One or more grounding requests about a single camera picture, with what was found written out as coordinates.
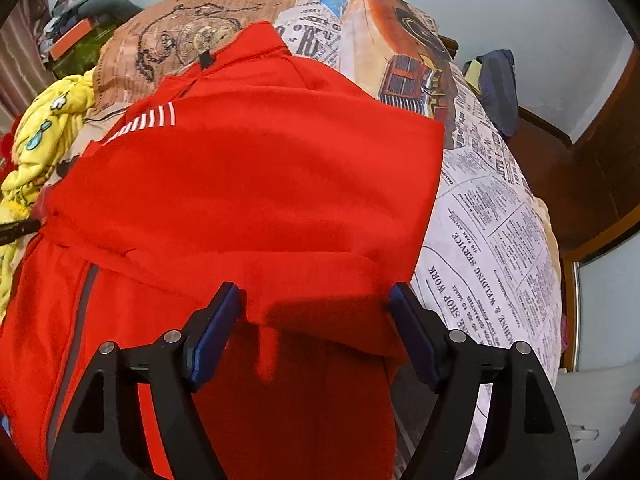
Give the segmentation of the yellow cartoon blanket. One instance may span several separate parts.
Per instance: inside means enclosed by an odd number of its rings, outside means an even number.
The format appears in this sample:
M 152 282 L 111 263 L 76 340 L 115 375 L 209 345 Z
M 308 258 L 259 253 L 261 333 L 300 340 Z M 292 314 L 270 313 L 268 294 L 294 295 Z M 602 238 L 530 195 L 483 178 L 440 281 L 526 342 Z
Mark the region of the yellow cartoon blanket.
M 93 71 L 66 76 L 40 93 L 14 133 L 15 169 L 1 185 L 1 223 L 27 220 L 63 155 L 77 139 L 96 102 Z

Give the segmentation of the striped brown curtain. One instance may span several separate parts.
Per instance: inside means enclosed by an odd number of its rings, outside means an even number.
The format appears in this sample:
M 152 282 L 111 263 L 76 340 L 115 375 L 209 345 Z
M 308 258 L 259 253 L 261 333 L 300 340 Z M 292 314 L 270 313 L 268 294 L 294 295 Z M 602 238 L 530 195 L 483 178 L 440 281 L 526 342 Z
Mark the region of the striped brown curtain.
M 54 81 L 37 44 L 50 17 L 48 0 L 18 0 L 1 27 L 1 132 Z

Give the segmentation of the newspaper print bed sheet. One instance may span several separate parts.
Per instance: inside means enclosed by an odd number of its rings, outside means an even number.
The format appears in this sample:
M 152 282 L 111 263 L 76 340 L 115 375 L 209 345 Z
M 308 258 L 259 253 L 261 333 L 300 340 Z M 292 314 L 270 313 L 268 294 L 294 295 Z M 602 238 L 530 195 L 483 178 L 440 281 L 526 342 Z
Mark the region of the newspaper print bed sheet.
M 435 22 L 402 0 L 165 0 L 119 27 L 94 81 L 86 133 L 132 127 L 124 109 L 185 73 L 205 50 L 270 21 L 290 51 L 326 64 L 380 102 L 444 126 L 442 175 L 411 285 L 421 304 L 475 341 L 527 341 L 550 378 L 561 354 L 558 245 L 546 205 L 464 82 Z M 301 328 L 242 329 L 250 408 L 235 456 L 244 478 L 391 479 L 408 464 L 425 403 L 401 400 L 396 364 Z

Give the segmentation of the orange box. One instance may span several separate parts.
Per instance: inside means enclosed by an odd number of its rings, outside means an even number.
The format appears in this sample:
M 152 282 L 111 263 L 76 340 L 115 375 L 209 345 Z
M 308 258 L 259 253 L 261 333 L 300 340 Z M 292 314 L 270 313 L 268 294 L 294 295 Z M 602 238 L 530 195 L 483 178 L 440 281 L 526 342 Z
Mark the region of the orange box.
M 89 35 L 93 30 L 93 24 L 90 18 L 84 18 L 76 25 L 70 28 L 64 35 L 52 44 L 49 49 L 49 56 L 52 61 L 57 61 L 59 58 L 70 50 L 75 44 L 85 36 Z

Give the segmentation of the pile of clutter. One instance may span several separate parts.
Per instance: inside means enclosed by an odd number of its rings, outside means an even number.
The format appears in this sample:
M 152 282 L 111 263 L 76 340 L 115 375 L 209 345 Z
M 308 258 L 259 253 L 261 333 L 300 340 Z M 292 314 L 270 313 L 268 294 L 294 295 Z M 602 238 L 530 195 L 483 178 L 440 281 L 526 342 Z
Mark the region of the pile of clutter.
M 37 37 L 44 67 L 56 79 L 91 70 L 115 30 L 141 11 L 130 0 L 56 0 Z

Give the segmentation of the dark blue bag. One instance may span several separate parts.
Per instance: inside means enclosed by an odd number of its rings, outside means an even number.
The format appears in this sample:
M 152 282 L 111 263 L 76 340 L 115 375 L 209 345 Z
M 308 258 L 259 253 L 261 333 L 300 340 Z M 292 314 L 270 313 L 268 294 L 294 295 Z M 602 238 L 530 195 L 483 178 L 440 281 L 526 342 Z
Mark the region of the dark blue bag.
M 512 138 L 518 132 L 520 121 L 512 51 L 493 50 L 466 62 L 463 76 L 480 98 L 480 104 L 500 136 Z

